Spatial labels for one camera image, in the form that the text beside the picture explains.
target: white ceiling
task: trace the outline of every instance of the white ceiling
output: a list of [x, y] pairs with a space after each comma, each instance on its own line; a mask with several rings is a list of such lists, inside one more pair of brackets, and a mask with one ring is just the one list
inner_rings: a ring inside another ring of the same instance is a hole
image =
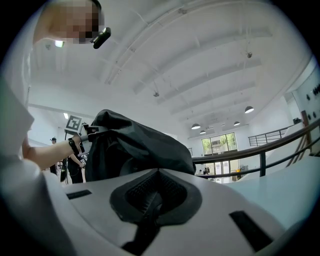
[[[200, 131], [190, 129], [193, 123], [213, 126], [208, 134], [248, 124], [290, 87], [311, 54], [286, 17], [261, 0], [100, 2], [111, 38], [98, 50], [43, 40], [33, 51], [32, 78], [50, 83], [42, 76], [49, 72], [88, 81], [77, 93], [91, 99], [108, 101], [116, 91], [163, 110], [190, 137]], [[255, 111], [244, 114], [249, 105]]]

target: tree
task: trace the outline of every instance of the tree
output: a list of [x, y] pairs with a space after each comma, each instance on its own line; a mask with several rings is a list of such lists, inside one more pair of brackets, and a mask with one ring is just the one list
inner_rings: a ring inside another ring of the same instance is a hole
[[202, 145], [203, 145], [203, 151], [204, 154], [211, 154], [212, 153], [212, 148], [211, 148], [211, 141], [209, 138], [205, 138], [202, 140]]

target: person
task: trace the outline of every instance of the person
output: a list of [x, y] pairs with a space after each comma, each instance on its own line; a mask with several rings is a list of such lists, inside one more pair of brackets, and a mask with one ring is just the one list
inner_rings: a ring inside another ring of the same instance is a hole
[[[101, 25], [103, 13], [98, 0], [67, 0], [47, 2], [21, 29], [0, 70], [0, 102], [5, 103], [5, 113], [0, 113], [0, 156], [23, 157], [44, 170], [76, 152], [71, 141], [46, 147], [29, 145], [27, 132], [34, 120], [26, 109], [31, 89], [30, 53], [41, 39], [89, 43], [102, 30]], [[80, 137], [72, 140], [80, 152]]]
[[80, 158], [74, 154], [68, 156], [67, 168], [72, 179], [72, 184], [83, 183], [82, 168], [85, 166], [84, 163], [80, 162]]
[[[51, 143], [52, 143], [53, 145], [56, 144], [56, 143], [57, 143], [57, 139], [56, 139], [55, 137], [53, 137], [53, 138], [51, 139]], [[57, 164], [56, 164], [56, 163], [50, 166], [50, 172], [51, 172], [52, 174], [57, 175]]]

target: white wall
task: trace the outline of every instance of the white wall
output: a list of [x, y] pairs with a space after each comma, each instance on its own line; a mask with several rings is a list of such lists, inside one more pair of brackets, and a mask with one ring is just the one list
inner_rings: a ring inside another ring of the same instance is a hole
[[[294, 97], [297, 97], [297, 101], [300, 102], [300, 110], [305, 111], [307, 115], [310, 115], [311, 120], [309, 124], [312, 124], [314, 121], [320, 118], [320, 94], [314, 95], [313, 89], [315, 86], [320, 84], [320, 68], [318, 65], [315, 66], [315, 69], [311, 75], [303, 82], [303, 84], [296, 90]], [[320, 136], [320, 131], [318, 128], [311, 131], [311, 140], [314, 141]], [[320, 150], [320, 141], [312, 146], [312, 152], [318, 152]]]
[[272, 132], [293, 125], [285, 98], [273, 100], [249, 124], [250, 136]]
[[35, 107], [29, 107], [28, 111], [34, 118], [31, 130], [28, 131], [30, 145], [37, 147], [51, 145], [50, 139], [58, 136], [58, 126], [52, 122], [47, 111]]
[[287, 101], [288, 108], [291, 114], [292, 119], [299, 118], [301, 119], [301, 112], [298, 108], [298, 104], [294, 97]]

